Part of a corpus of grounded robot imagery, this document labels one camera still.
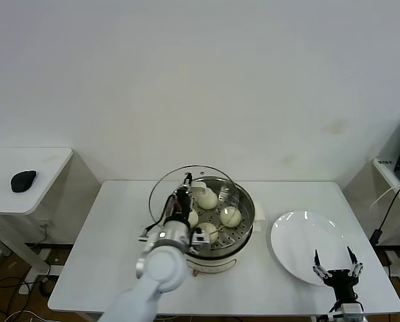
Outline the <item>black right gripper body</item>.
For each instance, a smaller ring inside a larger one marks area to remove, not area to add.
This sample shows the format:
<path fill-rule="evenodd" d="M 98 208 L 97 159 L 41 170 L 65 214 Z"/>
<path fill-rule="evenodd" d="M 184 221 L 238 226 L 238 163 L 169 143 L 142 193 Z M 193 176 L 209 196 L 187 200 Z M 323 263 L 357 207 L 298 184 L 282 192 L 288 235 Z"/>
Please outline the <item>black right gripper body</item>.
<path fill-rule="evenodd" d="M 353 287 L 358 284 L 358 278 L 350 270 L 328 270 L 328 277 L 323 282 L 333 288 L 337 302 L 356 301 Z"/>

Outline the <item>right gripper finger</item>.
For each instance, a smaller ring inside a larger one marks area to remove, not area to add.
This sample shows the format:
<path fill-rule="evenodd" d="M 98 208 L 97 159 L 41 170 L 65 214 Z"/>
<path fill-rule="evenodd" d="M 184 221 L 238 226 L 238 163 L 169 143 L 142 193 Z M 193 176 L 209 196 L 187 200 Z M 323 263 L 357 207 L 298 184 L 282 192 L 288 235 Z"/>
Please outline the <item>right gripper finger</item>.
<path fill-rule="evenodd" d="M 330 277 L 330 275 L 328 274 L 328 271 L 325 270 L 320 263 L 319 260 L 319 254 L 317 252 L 317 250 L 315 250 L 315 256 L 314 256 L 314 265 L 313 265 L 313 271 L 322 279 L 322 280 L 326 280 Z"/>
<path fill-rule="evenodd" d="M 350 247 L 347 247 L 349 257 L 351 259 L 352 267 L 348 273 L 349 276 L 358 278 L 360 273 L 362 272 L 363 269 L 363 263 L 359 262 L 355 253 L 350 249 Z"/>

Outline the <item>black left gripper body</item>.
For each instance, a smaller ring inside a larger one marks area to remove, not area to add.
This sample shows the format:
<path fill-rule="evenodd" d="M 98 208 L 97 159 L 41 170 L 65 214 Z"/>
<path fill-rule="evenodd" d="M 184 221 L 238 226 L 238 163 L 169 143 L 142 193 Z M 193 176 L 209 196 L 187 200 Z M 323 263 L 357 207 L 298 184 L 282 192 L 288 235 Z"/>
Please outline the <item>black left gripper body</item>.
<path fill-rule="evenodd" d="M 188 221 L 191 212 L 191 193 L 188 189 L 178 189 L 170 196 L 170 213 L 166 221 Z"/>

